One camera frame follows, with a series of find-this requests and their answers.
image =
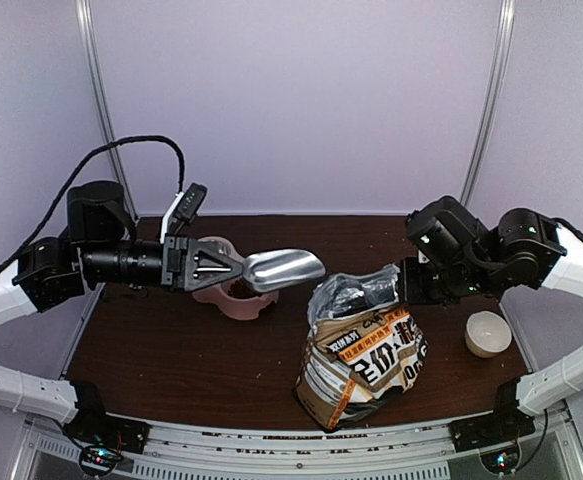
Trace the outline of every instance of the small white bowl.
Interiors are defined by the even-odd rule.
[[[509,324],[493,312],[478,312],[469,317],[464,339],[468,349],[481,358],[495,357],[511,345]]]

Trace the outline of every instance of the cable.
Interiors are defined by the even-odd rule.
[[[540,437],[540,441],[538,442],[538,445],[535,447],[535,450],[529,456],[529,458],[527,458],[526,461],[522,465],[520,465],[519,467],[517,467],[515,469],[515,473],[518,473],[520,470],[525,468],[535,458],[535,456],[540,451],[540,447],[542,447],[542,444],[544,443],[544,439],[547,436],[548,429],[549,429],[549,412],[545,409],[544,410],[544,429],[542,430],[542,436]]]
[[[475,251],[473,250],[473,242],[469,242],[466,245],[464,245],[463,251],[464,251],[464,254],[467,256],[467,258],[469,260],[471,260],[471,262],[474,265],[476,265],[480,268],[484,268],[485,270],[493,271],[493,270],[499,270],[500,268],[506,267],[506,263],[486,262],[484,260],[480,260],[477,257],[477,255],[475,254]]]
[[[78,447],[80,450],[82,450],[84,448],[83,445],[80,445],[75,438],[73,438],[71,435],[67,434],[67,432],[64,430],[64,426],[58,422],[55,418],[51,419],[53,421],[53,423],[55,423],[58,428],[60,429],[60,432],[62,432],[62,435],[64,435],[65,437],[67,437],[69,440],[71,440],[71,443],[74,444],[76,447]]]
[[[518,468],[520,468],[520,464],[522,463],[522,447],[520,446],[520,436],[516,435],[515,437],[515,448],[517,449],[519,453],[519,457],[518,457],[518,464],[515,466],[516,471]]]
[[[185,168],[184,153],[182,153],[182,150],[180,149],[180,147],[178,146],[178,144],[175,143],[170,138],[167,138],[167,137],[162,136],[162,135],[138,135],[138,136],[132,136],[132,137],[123,137],[123,138],[121,138],[119,140],[116,140],[114,142],[110,142],[110,143],[107,143],[106,145],[102,145],[101,147],[98,147],[98,148],[96,148],[94,150],[91,150],[80,161],[80,163],[73,170],[73,172],[71,173],[71,175],[69,176],[69,178],[67,179],[67,181],[64,183],[64,185],[62,185],[62,188],[60,189],[60,191],[58,192],[58,194],[56,195],[56,197],[53,199],[53,202],[51,202],[51,207],[49,207],[49,210],[47,211],[47,213],[42,218],[42,221],[33,230],[33,233],[31,233],[31,235],[29,235],[27,237],[27,239],[24,242],[22,242],[22,244],[17,248],[17,250],[15,252],[13,252],[13,254],[9,258],[7,258],[4,262],[2,262],[0,264],[0,274],[9,265],[11,265],[15,260],[17,260],[18,257],[20,255],[22,255],[22,252],[24,252],[24,250],[29,246],[29,244],[33,240],[35,240],[35,238],[40,234],[40,232],[42,231],[42,229],[44,228],[44,226],[51,219],[51,216],[53,215],[53,212],[55,211],[56,207],[58,206],[58,204],[62,200],[62,197],[64,196],[64,194],[66,193],[66,191],[69,189],[69,187],[71,186],[71,184],[73,183],[73,181],[76,179],[76,177],[80,174],[80,172],[82,171],[82,169],[86,166],[87,163],[89,163],[89,161],[93,157],[95,157],[95,156],[97,156],[97,155],[99,155],[99,154],[101,154],[103,152],[106,152],[108,150],[111,150],[113,148],[120,147],[122,145],[127,145],[127,144],[130,144],[130,143],[142,143],[142,142],[165,143],[165,144],[167,144],[168,146],[170,146],[175,151],[175,154],[178,157],[178,166],[179,166],[179,171],[178,171],[178,192],[181,192],[183,190],[183,186],[184,186],[184,168]]]
[[[571,222],[565,220],[564,218],[555,217],[554,221],[562,224],[567,230],[569,230],[575,237],[583,243],[583,233],[575,228]]]

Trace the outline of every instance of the bag of soil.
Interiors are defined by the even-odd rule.
[[[332,275],[313,293],[294,395],[325,432],[370,415],[418,377],[427,344],[399,304],[398,275],[395,265]]]

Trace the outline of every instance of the wooden table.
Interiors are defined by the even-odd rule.
[[[158,219],[140,236],[155,239]],[[402,217],[204,217],[196,238],[230,239],[242,255],[283,247],[316,253],[330,272],[370,273],[413,255]],[[258,320],[238,322],[190,295],[107,286],[67,377],[94,382],[110,412],[165,422],[250,429],[315,429],[295,402],[315,283],[280,292]],[[526,373],[517,346],[489,360],[464,345],[467,318],[493,300],[414,307],[429,353],[415,387],[365,421],[387,426],[478,413],[493,407],[498,385]]]

